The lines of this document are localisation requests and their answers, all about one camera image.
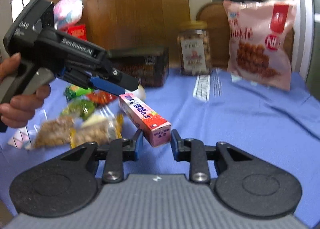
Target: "wooden panel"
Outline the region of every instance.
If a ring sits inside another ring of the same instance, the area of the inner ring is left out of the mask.
[[[81,23],[88,40],[106,49],[165,45],[178,62],[179,25],[189,20],[188,0],[84,0]]]
[[[230,30],[227,14],[221,1],[215,1],[202,7],[197,20],[204,20],[208,24],[209,42],[211,50],[212,66],[227,69],[229,61]],[[290,61],[292,59],[293,30],[284,40],[284,50]]]

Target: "pink toothpaste box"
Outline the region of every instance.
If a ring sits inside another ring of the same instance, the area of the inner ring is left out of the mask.
[[[170,122],[131,93],[122,94],[119,99],[121,109],[138,129],[143,130],[144,137],[153,147],[170,141]]]

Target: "jar label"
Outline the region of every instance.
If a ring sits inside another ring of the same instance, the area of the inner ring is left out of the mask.
[[[181,48],[185,71],[201,72],[207,70],[202,39],[181,40]]]

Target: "red label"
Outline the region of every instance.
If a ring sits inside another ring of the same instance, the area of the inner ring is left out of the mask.
[[[278,36],[268,35],[265,39],[266,47],[270,50],[278,50],[280,47],[281,41]]]
[[[289,5],[275,4],[273,6],[272,19],[270,29],[276,33],[282,33],[285,22],[287,21]]]
[[[144,119],[142,118],[142,121],[152,130],[156,127],[159,127],[162,124],[165,124],[167,122],[166,119],[161,117],[159,114],[150,115],[149,118]]]
[[[71,26],[67,29],[67,33],[77,38],[87,40],[85,25]]]

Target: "gray gripper base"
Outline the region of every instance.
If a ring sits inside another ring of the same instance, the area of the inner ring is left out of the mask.
[[[54,79],[55,76],[49,69],[41,67],[38,69],[38,73],[33,76],[23,94],[34,94],[39,87],[51,83]]]
[[[294,216],[252,220],[223,207],[184,175],[129,175],[86,208],[60,218],[16,216],[5,229],[307,229]]]

